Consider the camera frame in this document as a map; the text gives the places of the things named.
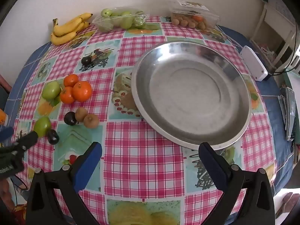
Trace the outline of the dark plum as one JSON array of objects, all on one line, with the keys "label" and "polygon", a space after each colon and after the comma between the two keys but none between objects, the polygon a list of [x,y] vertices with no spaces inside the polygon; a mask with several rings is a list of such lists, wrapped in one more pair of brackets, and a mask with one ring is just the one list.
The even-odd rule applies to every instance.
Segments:
[{"label": "dark plum", "polygon": [[50,129],[47,133],[47,140],[51,145],[55,145],[59,142],[59,136],[57,132],[53,129]]},{"label": "dark plum", "polygon": [[90,56],[85,56],[81,59],[81,63],[83,66],[88,66],[92,62],[92,58]]},{"label": "dark plum", "polygon": [[67,114],[65,114],[64,123],[67,125],[71,125],[71,126],[76,125],[77,120],[75,117],[75,113],[71,111],[71,112],[68,112]]}]

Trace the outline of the brown kiwi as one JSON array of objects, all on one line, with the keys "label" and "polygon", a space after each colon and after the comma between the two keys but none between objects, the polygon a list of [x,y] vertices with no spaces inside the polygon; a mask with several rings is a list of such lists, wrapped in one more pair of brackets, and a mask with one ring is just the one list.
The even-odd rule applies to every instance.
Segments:
[{"label": "brown kiwi", "polygon": [[83,120],[86,128],[96,128],[99,125],[99,118],[95,114],[88,114]]},{"label": "brown kiwi", "polygon": [[87,109],[84,107],[79,107],[75,111],[75,118],[78,122],[83,122],[84,118],[87,116],[88,112]]}]

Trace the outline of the green mango front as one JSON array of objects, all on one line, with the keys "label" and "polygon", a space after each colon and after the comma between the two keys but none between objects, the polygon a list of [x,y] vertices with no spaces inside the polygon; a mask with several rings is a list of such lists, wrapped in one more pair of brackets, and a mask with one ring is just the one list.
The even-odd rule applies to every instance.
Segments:
[{"label": "green mango front", "polygon": [[38,134],[38,137],[44,137],[51,129],[51,121],[48,116],[40,117],[34,124],[33,130]]}]

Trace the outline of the green mango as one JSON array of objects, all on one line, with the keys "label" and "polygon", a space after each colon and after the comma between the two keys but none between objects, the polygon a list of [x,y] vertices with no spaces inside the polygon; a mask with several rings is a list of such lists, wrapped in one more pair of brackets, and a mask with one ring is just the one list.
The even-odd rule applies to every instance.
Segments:
[{"label": "green mango", "polygon": [[61,87],[57,81],[47,83],[42,91],[42,98],[45,100],[55,99],[61,92]]},{"label": "green mango", "polygon": [[48,116],[40,117],[34,124],[33,130],[38,134],[38,137],[44,137],[51,129],[51,121]]}]

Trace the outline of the mandarin with stem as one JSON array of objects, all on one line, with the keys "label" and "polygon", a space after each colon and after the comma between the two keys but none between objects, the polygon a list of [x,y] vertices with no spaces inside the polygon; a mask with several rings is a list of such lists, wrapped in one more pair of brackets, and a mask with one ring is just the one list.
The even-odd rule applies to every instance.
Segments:
[{"label": "mandarin with stem", "polygon": [[59,97],[62,103],[73,104],[75,102],[75,99],[72,95],[72,90],[73,90],[72,87],[67,86],[61,91]]}]

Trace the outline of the large orange mandarin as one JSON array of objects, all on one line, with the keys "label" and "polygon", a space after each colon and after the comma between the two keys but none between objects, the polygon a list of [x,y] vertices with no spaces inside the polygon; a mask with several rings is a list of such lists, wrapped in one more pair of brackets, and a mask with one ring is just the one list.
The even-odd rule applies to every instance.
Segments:
[{"label": "large orange mandarin", "polygon": [[92,96],[92,87],[87,81],[77,82],[72,89],[72,96],[76,101],[85,102]]}]

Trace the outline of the green mango back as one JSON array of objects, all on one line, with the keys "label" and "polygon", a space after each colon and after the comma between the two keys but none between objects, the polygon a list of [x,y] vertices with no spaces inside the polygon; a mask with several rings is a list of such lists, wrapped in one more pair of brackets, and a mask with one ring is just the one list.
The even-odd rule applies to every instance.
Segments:
[{"label": "green mango back", "polygon": [[61,92],[61,87],[57,81],[47,83],[42,91],[42,98],[45,100],[55,99]]}]

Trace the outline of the small back mandarin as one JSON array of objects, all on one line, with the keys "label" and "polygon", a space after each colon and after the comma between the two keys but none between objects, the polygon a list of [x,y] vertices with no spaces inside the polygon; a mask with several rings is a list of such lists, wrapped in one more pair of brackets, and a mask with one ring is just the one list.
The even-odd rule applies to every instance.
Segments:
[{"label": "small back mandarin", "polygon": [[78,81],[79,78],[76,74],[70,74],[64,78],[63,84],[64,87],[73,87]]}]

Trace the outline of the large metal bowl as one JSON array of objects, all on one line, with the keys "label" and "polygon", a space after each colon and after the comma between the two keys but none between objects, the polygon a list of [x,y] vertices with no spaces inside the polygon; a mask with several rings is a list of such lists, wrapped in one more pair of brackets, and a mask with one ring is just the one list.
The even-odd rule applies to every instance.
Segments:
[{"label": "large metal bowl", "polygon": [[207,46],[187,41],[159,44],[136,62],[134,102],[146,122],[182,147],[215,150],[245,133],[251,98],[238,69]]}]

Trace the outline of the white power adapter box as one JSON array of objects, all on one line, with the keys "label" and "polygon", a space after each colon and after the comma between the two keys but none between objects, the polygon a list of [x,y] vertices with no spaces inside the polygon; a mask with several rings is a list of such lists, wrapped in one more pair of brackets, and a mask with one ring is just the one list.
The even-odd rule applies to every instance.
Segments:
[{"label": "white power adapter box", "polygon": [[261,82],[267,77],[267,69],[257,54],[249,46],[244,46],[240,55],[255,81]]}]

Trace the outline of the yellow banana bunch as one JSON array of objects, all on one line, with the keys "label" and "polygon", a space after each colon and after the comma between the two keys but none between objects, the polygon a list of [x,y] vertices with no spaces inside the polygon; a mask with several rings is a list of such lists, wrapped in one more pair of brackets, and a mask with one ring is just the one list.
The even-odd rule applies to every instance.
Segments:
[{"label": "yellow banana bunch", "polygon": [[51,43],[57,46],[70,42],[80,31],[89,27],[90,22],[88,20],[92,16],[92,13],[83,13],[63,25],[59,25],[57,18],[53,19],[53,30],[50,35]]}]

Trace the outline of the clear tray of green plums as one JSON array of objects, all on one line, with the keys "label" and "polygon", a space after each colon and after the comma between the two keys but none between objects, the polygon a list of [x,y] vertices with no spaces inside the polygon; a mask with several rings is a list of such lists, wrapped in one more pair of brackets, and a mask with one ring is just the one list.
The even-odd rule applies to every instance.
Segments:
[{"label": "clear tray of green plums", "polygon": [[142,28],[145,26],[149,15],[138,8],[116,7],[105,8],[92,21],[93,25],[101,32],[108,33],[113,29]]}]

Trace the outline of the white wooden shelf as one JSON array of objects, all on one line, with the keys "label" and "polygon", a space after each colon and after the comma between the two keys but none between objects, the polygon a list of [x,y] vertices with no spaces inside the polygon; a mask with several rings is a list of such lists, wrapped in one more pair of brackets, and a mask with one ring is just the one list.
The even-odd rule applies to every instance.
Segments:
[{"label": "white wooden shelf", "polygon": [[[267,55],[259,47],[255,41],[260,37],[259,32],[263,24],[268,25],[278,37],[284,41],[284,45],[274,60],[267,58]],[[263,54],[264,58],[268,62],[268,65],[273,69],[273,74],[280,75],[284,72],[290,72],[297,68],[299,64],[299,45],[297,40],[299,39],[299,25],[296,21],[289,20],[280,11],[269,3],[265,3],[259,21],[254,29],[254,33],[250,38],[250,42]],[[292,54],[286,61],[282,61],[281,58],[288,49],[293,49]]]}]

